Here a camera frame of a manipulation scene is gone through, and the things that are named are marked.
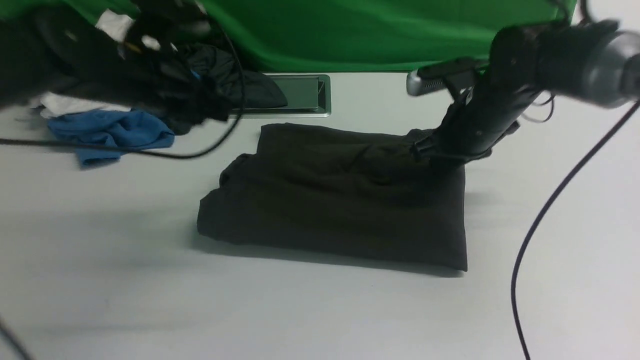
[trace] folded black garment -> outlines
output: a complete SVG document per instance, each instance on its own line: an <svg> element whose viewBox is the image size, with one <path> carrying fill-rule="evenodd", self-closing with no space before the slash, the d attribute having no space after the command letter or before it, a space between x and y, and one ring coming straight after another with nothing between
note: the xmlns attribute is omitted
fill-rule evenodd
<svg viewBox="0 0 640 360"><path fill-rule="evenodd" d="M200 202L215 240L427 263L467 271L463 168L435 174L406 136L319 126L262 127Z"/></svg>

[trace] black cable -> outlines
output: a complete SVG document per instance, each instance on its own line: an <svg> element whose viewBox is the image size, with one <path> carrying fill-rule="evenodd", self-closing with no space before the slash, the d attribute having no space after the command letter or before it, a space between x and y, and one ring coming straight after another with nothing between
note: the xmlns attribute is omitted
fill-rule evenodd
<svg viewBox="0 0 640 360"><path fill-rule="evenodd" d="M547 115L546 119L544 120L534 119L525 113L520 114L520 116L526 121L535 122L536 124L544 124L547 121L551 120L552 117L554 117L554 112L556 111L556 96L551 95L551 97L549 97L547 101L542 102L540 104L533 104L534 106L544 106L546 104L551 104L551 109L549 109L549 115Z"/></svg>
<svg viewBox="0 0 640 360"><path fill-rule="evenodd" d="M22 360L35 360L31 354L27 351L27 348L22 344L20 339L9 329L2 318L0 317L0 337L4 339L9 347L15 352L16 355Z"/></svg>
<svg viewBox="0 0 640 360"><path fill-rule="evenodd" d="M550 102L552 102L556 98L555 94L549 94L549 98L545 102L534 102L533 106L544 106Z"/></svg>
<svg viewBox="0 0 640 360"><path fill-rule="evenodd" d="M516 282L518 280L518 272L520 271L520 265L522 264L522 258L524 257L524 253L529 246L529 242L533 237L533 234L536 232L540 222L545 217L551 205L556 201L556 199L560 196L562 191L566 188L569 182L580 172L580 170L593 158L595 154L602 149L602 147L609 141L611 138L620 130L626 123L631 119L631 116L636 113L636 111L640 108L640 101L636 102L631 109L627 111L627 113L622 116L622 118L609 130L600 141L591 149L589 152L578 162L578 164L569 172L569 174L562 180L562 183L556 188L553 192L549 200L545 203L536 216L535 221L531 225L527 236L524 238L522 242L522 246L520 247L520 251L518 252L518 256L516 257L516 263L513 266L513 274L511 276L511 308L513 310L513 319L516 323L516 329L518 330L518 338L520 339L520 344L522 346L522 351L524 352L524 357L526 360L531 360L529 356L529 349L527 348L527 344L524 340L524 335L522 334L522 326L520 325L520 315L518 314L518 304L516 303Z"/></svg>
<svg viewBox="0 0 640 360"><path fill-rule="evenodd" d="M593 19L593 16L591 16L591 11L589 10L589 4L587 3L587 0L580 0L578 7L580 8L580 15L582 16L582 20L580 21L580 23L593 24L595 20Z"/></svg>
<svg viewBox="0 0 640 360"><path fill-rule="evenodd" d="M165 153L156 152L156 151L128 149L124 147L112 147L112 146L104 146L104 145L80 144L80 143L74 143L74 142L61 142L56 140L23 140L23 139L0 138L0 145L93 149L93 150L102 150L102 151L140 154L140 155L151 156L155 158L175 159L175 160L189 160L189 159L201 158L202 156L212 153L218 147L220 147L220 145L222 145L225 141L227 141L227 138L229 138L229 136L234 132L234 130L240 123L242 116L244 115L244 111L246 109L246 81L244 78L242 64L240 63L240 59L238 57L236 48L231 42L231 39L229 38L227 32L222 28L222 26L220 26L218 22L213 20L211 22L215 23L216 27L220 30L220 33L222 33L222 35L225 37L225 40L229 43L229 48L231 49L232 56L234 57L234 63L239 73L239 80L240 80L240 110L238 111L233 123L231 123L231 125L222 134L222 136L210 147L202 151L195 152L193 154L165 154Z"/></svg>

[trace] green backdrop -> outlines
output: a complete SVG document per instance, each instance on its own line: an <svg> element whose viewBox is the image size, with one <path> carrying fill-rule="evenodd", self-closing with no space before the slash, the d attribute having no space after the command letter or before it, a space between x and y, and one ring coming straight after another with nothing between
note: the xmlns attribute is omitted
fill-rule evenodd
<svg viewBox="0 0 640 360"><path fill-rule="evenodd" d="M7 19L33 4L0 0ZM65 0L89 21L128 0ZM497 30L554 19L547 0L202 0L258 68L279 72L409 70L486 57ZM567 0L569 8L576 0Z"/></svg>

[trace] white table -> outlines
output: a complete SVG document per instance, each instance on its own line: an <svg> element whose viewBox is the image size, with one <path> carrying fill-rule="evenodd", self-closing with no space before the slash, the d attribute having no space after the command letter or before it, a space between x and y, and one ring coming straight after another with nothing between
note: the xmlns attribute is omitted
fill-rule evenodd
<svg viewBox="0 0 640 360"><path fill-rule="evenodd" d="M334 74L332 87L333 115L297 122L404 134L436 126L448 104L446 94L405 96L402 74ZM71 153L1 148L0 313L41 360L519 359L516 252L551 191L625 110L561 99L548 124L523 124L467 167L461 277L231 256L212 240L217 254L194 249L198 201L255 150L266 120L244 121L217 153L187 162L126 155L80 171ZM13 120L22 112L3 112L0 134L43 137ZM171 151L222 130L208 123ZM633 119L533 239L518 299L535 359L637 359L638 134ZM1 345L0 359L12 359Z"/></svg>

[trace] blue towel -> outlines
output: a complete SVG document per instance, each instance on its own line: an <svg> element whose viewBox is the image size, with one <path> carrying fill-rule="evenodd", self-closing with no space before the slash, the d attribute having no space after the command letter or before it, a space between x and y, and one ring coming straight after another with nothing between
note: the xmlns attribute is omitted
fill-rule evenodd
<svg viewBox="0 0 640 360"><path fill-rule="evenodd" d="M138 150L173 145L173 131L157 117L144 111L93 110L49 120L58 140ZM120 159L121 152L76 149L81 167L102 165Z"/></svg>

